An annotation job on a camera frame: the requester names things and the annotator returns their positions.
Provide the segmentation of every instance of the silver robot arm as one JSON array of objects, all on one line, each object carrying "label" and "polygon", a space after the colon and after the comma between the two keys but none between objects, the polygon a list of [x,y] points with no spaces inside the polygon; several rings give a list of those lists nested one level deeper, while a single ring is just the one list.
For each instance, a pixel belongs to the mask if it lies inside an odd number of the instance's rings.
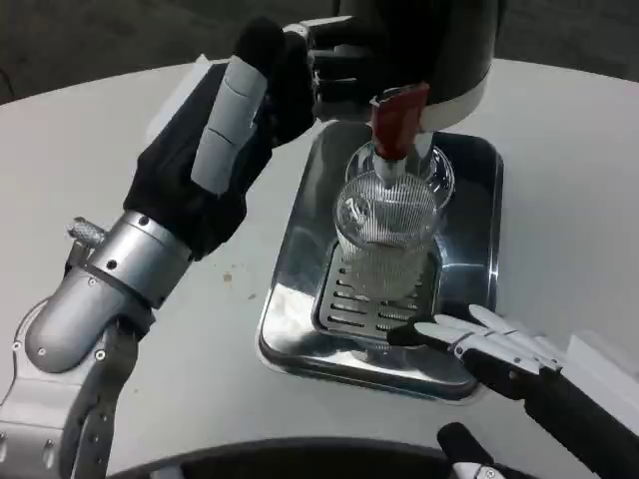
[{"label": "silver robot arm", "polygon": [[191,263],[153,220],[124,213],[107,233],[77,219],[68,272],[25,316],[0,407],[0,477],[104,477],[116,402],[138,341]]},{"label": "silver robot arm", "polygon": [[[105,476],[116,403],[152,310],[193,260],[233,235],[272,148],[313,124],[306,47],[273,22],[250,23],[230,64],[209,70],[140,155],[113,227],[83,219],[69,227],[64,278],[14,338],[14,379],[0,403],[0,477]],[[304,101],[285,95],[289,84]]]}]

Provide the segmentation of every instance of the stainless steel tray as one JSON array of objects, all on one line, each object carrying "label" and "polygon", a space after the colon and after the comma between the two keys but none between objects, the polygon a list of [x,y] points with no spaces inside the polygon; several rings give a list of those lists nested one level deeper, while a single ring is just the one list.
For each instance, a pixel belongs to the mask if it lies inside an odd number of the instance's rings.
[{"label": "stainless steel tray", "polygon": [[[260,353],[273,367],[295,374],[431,398],[466,398],[477,384],[454,357],[426,347],[389,347],[383,330],[372,331],[392,320],[370,318],[357,333],[358,326],[330,324],[320,315],[336,245],[332,205],[347,162],[370,136],[365,124],[336,122],[316,139],[260,323]],[[435,236],[433,284],[425,286],[431,293],[409,298],[405,312],[464,316],[471,302],[494,308],[501,159],[478,138],[437,133],[433,142],[453,164],[455,194]],[[380,307],[387,306],[376,305],[366,314]]]}]

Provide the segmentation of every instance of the drain grate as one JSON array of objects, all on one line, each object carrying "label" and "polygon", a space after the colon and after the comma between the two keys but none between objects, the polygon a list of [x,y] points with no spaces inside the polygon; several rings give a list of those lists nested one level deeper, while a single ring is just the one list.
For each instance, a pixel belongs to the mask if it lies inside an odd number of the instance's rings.
[{"label": "drain grate", "polygon": [[317,320],[332,332],[385,340],[386,332],[405,324],[417,311],[433,311],[437,278],[435,258],[428,256],[426,268],[415,290],[394,301],[376,301],[357,294],[348,277],[339,245],[333,250],[325,278]]}]

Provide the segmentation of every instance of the clear glass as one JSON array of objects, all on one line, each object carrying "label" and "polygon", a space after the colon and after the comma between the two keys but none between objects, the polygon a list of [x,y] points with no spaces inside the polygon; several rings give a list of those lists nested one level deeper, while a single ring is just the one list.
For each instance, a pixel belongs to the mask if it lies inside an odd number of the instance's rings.
[{"label": "clear glass", "polygon": [[[348,182],[363,173],[372,172],[373,157],[374,146],[372,142],[359,148],[346,167],[346,181]],[[455,189],[455,177],[450,161],[438,147],[429,148],[423,156],[416,148],[413,148],[408,154],[406,171],[426,181],[435,193],[439,207],[445,208]]]},{"label": "clear glass", "polygon": [[374,299],[410,294],[423,272],[439,207],[425,180],[405,174],[385,188],[375,172],[347,182],[333,219],[351,284]]}]

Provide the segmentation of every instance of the gray floor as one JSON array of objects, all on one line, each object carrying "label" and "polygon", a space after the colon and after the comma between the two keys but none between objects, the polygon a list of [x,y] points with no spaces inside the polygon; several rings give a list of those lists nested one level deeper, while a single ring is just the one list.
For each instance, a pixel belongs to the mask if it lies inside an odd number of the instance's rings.
[{"label": "gray floor", "polygon": [[[0,0],[16,96],[226,56],[247,18],[324,16],[329,0]],[[510,0],[497,56],[639,81],[639,1]],[[10,99],[0,81],[0,103]]]}]

